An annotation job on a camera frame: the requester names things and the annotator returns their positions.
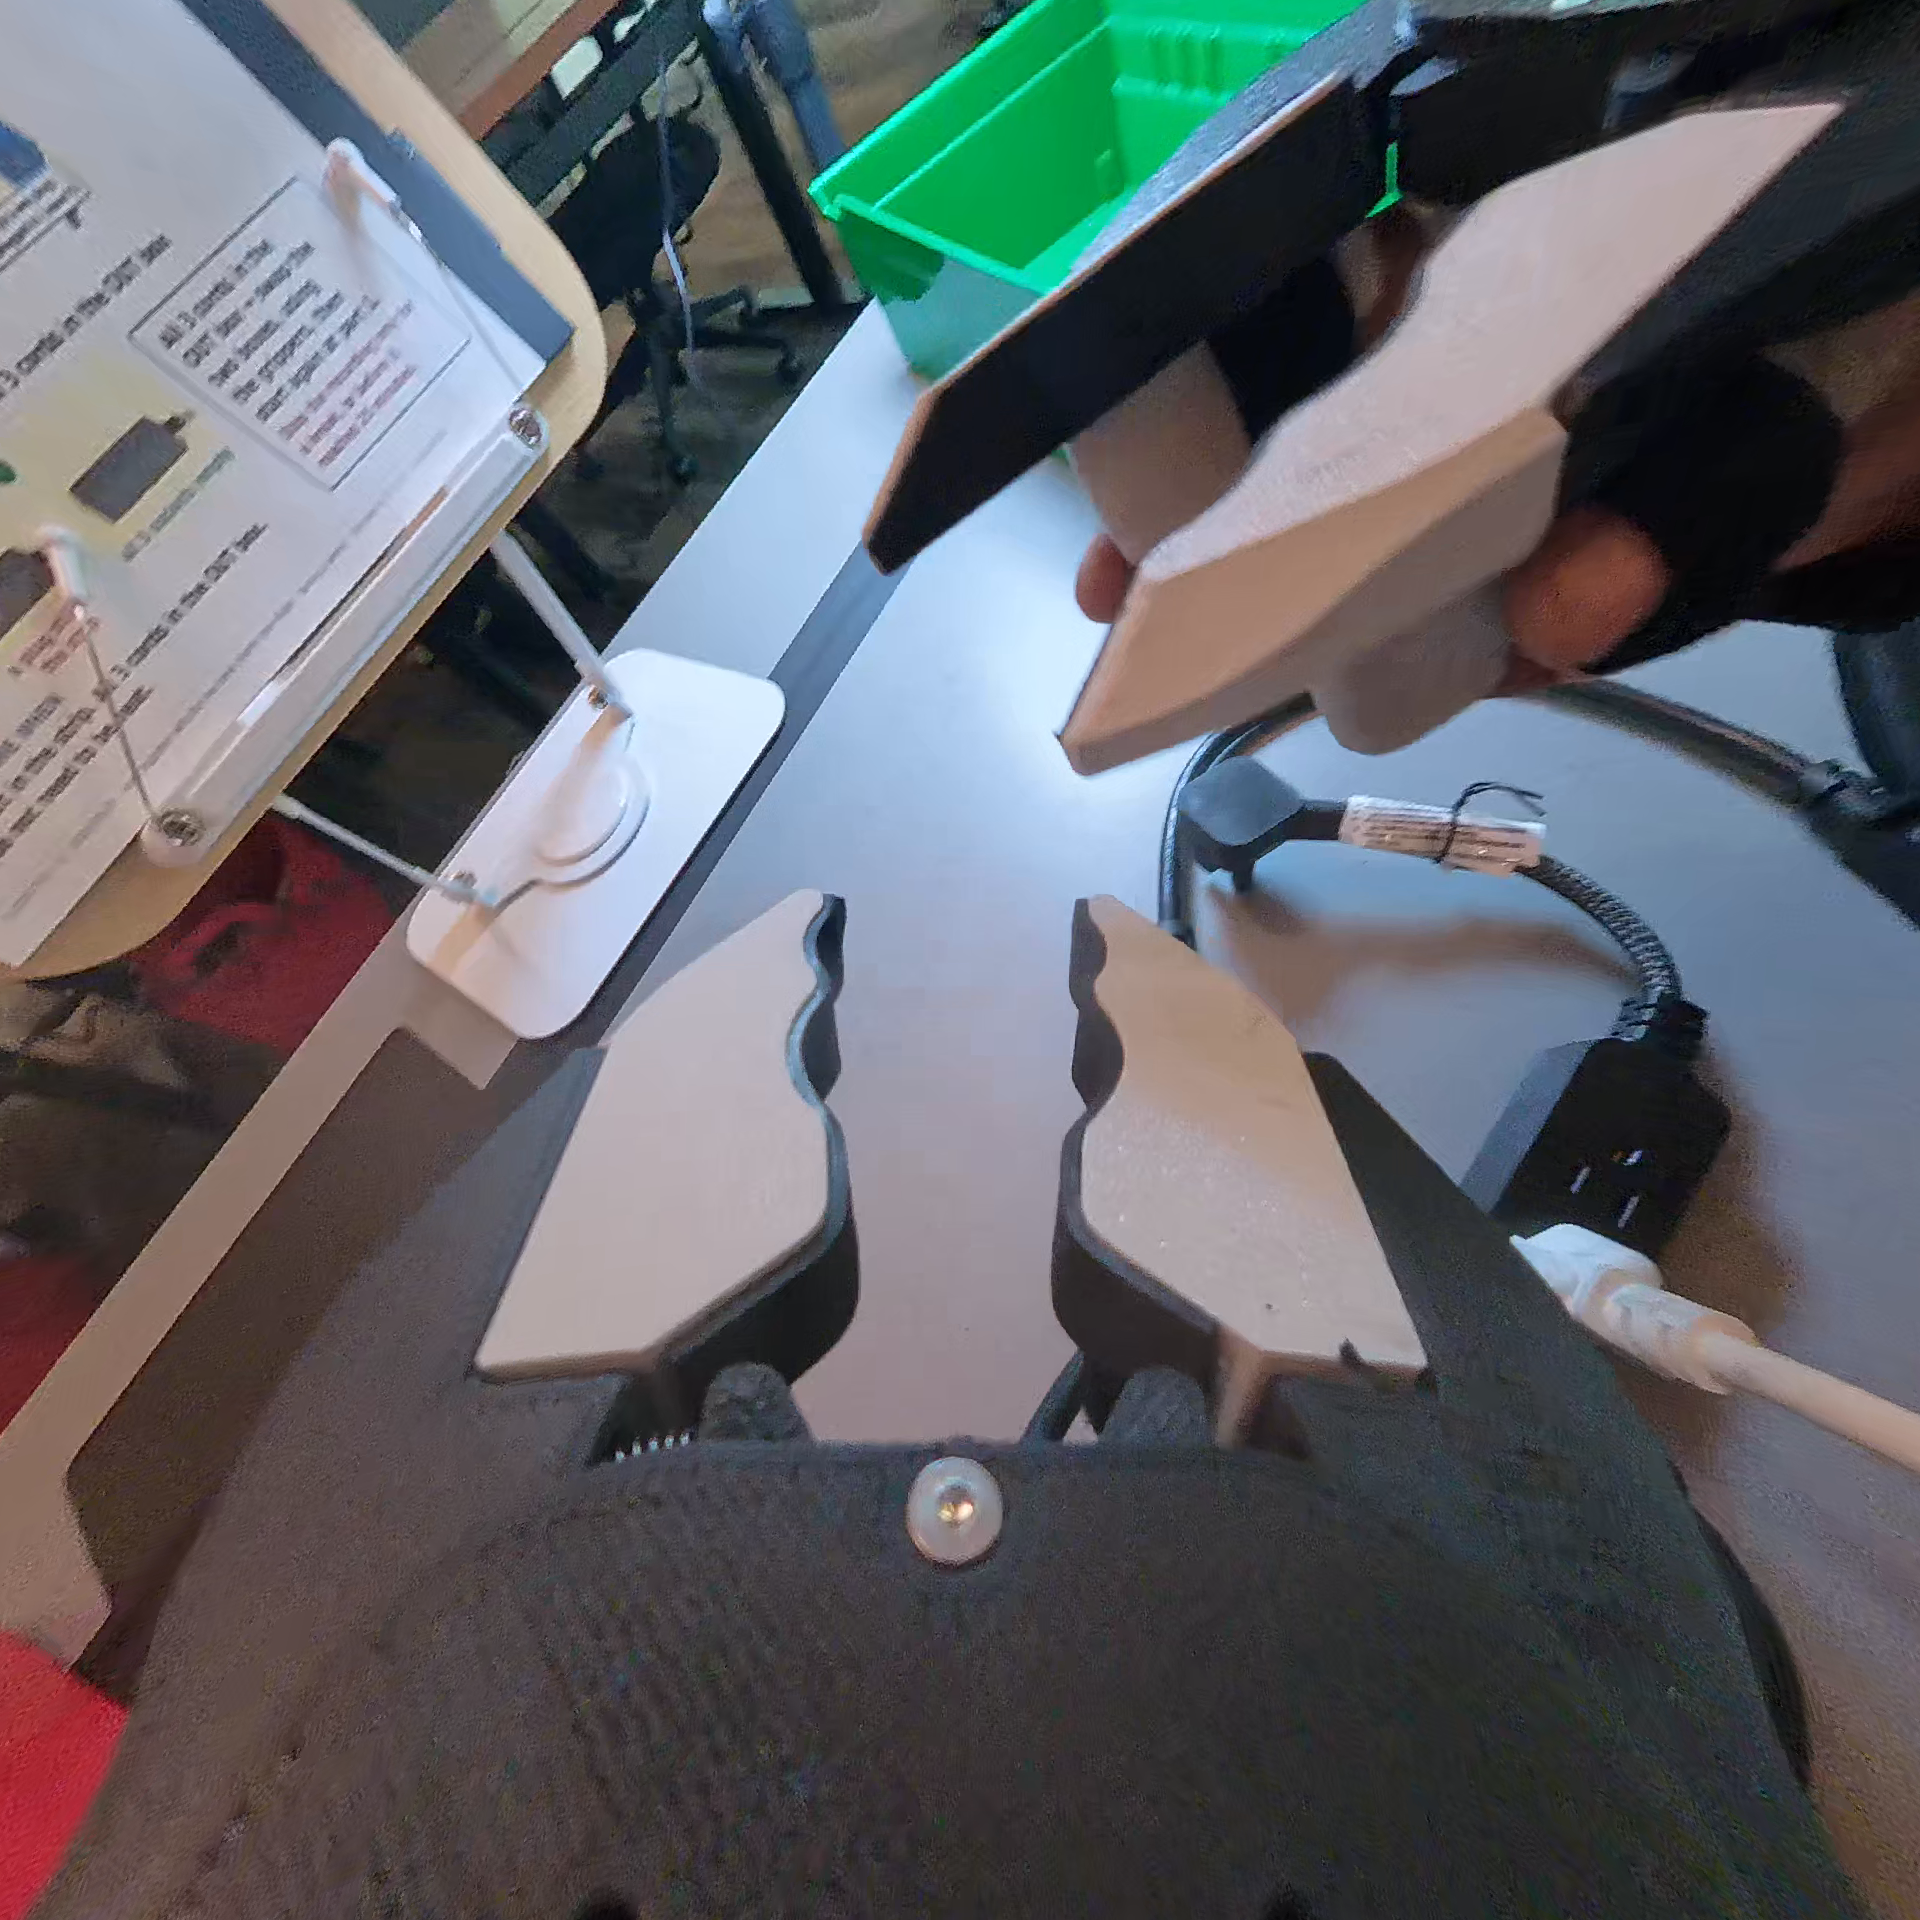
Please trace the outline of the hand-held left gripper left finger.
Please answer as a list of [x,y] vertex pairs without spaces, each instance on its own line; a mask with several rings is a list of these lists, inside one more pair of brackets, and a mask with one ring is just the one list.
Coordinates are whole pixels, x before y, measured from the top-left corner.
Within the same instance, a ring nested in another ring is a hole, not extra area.
[[803,1377],[844,1332],[855,1236],[835,996],[844,901],[803,888],[690,960],[598,1049],[478,1345],[490,1381]]

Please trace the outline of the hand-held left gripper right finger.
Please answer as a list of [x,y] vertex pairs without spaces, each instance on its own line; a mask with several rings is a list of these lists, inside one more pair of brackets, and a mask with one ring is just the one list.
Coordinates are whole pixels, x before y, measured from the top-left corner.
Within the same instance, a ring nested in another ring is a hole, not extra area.
[[1199,1390],[1220,1443],[1277,1377],[1411,1386],[1423,1338],[1294,1032],[1115,897],[1072,911],[1054,1323],[1104,1395]]

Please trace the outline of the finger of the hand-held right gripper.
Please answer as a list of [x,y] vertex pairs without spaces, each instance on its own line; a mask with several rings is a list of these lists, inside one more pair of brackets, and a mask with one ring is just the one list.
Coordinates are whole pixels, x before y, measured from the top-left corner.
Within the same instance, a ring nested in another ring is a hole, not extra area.
[[1067,446],[1130,591],[1061,726],[1079,776],[1325,698],[1390,752],[1501,681],[1495,584],[1556,518],[1560,400],[1840,102],[1702,110],[1510,181],[1385,342],[1247,441],[1199,349]]
[[1400,65],[1274,65],[1199,121],[1089,254],[933,383],[864,525],[890,575],[1190,349],[1247,436],[1355,357],[1333,249],[1385,197]]

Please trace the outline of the person's right hand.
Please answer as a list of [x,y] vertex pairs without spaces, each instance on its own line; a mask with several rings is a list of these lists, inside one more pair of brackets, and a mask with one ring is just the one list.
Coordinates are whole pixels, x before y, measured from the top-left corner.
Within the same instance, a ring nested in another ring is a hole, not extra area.
[[1501,580],[1501,698],[1668,657],[1738,617],[1914,615],[1914,293],[1710,376]]

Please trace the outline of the green storage bin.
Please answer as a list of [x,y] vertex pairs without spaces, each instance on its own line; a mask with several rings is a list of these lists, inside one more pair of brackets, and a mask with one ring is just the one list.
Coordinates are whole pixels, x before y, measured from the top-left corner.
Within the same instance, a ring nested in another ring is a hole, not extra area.
[[1217,110],[1371,4],[1028,4],[813,181],[933,383],[1052,293]]

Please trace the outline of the wooden top desk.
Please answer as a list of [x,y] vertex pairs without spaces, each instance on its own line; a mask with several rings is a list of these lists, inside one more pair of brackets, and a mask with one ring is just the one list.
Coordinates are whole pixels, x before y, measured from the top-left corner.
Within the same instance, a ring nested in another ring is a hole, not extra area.
[[813,64],[803,4],[436,4],[402,58],[479,142],[530,102],[580,43],[598,47],[598,65],[558,95],[551,129],[509,170],[529,198],[548,198],[585,160],[591,144],[659,82],[663,64],[696,54],[796,270],[805,305],[823,317],[859,310],[864,293],[833,266],[816,209],[758,95],[758,80],[771,80],[787,98],[813,172],[848,150]]

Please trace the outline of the red storage tote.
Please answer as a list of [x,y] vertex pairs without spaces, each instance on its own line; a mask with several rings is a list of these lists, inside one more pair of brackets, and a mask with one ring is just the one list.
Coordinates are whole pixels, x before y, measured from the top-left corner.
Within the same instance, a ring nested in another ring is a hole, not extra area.
[[87,989],[292,1055],[395,923],[331,840],[267,819],[143,946]]

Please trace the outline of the open red storage bin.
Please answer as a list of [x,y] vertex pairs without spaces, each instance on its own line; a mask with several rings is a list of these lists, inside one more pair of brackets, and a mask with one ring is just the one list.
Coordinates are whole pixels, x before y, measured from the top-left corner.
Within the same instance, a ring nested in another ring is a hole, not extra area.
[[27,1915],[95,1808],[126,1706],[2,1636],[2,1915]]

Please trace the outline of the instruction board on white stand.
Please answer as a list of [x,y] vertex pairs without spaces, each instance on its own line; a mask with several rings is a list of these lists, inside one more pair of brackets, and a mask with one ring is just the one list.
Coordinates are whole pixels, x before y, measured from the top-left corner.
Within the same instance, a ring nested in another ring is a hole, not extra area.
[[200,881],[490,541],[580,691],[409,960],[573,1023],[780,726],[603,657],[509,532],[572,325],[267,4],[2,4],[2,970],[114,868]]

